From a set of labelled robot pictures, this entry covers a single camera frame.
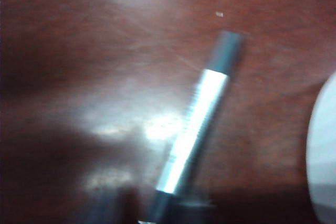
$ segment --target brown tabletop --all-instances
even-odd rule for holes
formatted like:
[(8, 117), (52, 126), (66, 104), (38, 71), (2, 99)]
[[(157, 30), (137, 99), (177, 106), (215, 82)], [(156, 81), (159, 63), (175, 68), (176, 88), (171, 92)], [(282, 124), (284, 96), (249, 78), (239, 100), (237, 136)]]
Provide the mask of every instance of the brown tabletop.
[(221, 30), (245, 46), (196, 182), (218, 223), (317, 223), (306, 136), (335, 0), (1, 4), (4, 223), (62, 223), (106, 188), (134, 223)]

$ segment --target white object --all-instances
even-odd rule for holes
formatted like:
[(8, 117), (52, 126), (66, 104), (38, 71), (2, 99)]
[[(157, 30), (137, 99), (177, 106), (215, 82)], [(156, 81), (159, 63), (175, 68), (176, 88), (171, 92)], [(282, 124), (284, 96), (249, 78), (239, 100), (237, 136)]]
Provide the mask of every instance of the white object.
[(336, 72), (322, 87), (307, 139), (307, 176), (311, 202), (321, 223), (336, 223)]

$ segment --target pen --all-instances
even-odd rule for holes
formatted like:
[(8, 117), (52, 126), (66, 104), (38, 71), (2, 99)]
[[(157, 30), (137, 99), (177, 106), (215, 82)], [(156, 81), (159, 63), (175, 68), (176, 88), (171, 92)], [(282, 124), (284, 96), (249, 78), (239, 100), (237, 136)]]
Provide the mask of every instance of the pen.
[(146, 221), (139, 221), (140, 224), (164, 223), (169, 205), (185, 186), (192, 160), (201, 152), (206, 130), (229, 83), (241, 40), (237, 33), (220, 34), (212, 59), (197, 84), (184, 127), (173, 143), (156, 185)]

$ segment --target glossy surface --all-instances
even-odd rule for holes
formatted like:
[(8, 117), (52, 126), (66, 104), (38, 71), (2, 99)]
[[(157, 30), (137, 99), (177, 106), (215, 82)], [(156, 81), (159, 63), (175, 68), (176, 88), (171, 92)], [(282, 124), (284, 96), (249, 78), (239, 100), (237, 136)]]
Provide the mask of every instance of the glossy surface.
[(148, 203), (221, 30), (245, 35), (198, 184), (227, 223), (317, 223), (310, 113), (334, 0), (2, 0), (4, 223), (61, 223), (100, 188)]
[(182, 119), (182, 129), (174, 139), (156, 185), (158, 191), (178, 194), (179, 189), (183, 188), (183, 175), (191, 170), (189, 164), (199, 155), (203, 143), (206, 142), (205, 132), (229, 79), (229, 76), (221, 72), (209, 69), (202, 71), (191, 105), (187, 109), (187, 116)]

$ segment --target small debris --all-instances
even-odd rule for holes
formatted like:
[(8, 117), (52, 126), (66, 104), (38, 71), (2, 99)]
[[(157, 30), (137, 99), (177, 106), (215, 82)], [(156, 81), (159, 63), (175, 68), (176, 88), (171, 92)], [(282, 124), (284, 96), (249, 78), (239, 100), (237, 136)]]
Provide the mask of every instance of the small debris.
[(223, 16), (224, 16), (224, 13), (216, 12), (216, 16), (218, 16), (218, 17), (223, 17)]

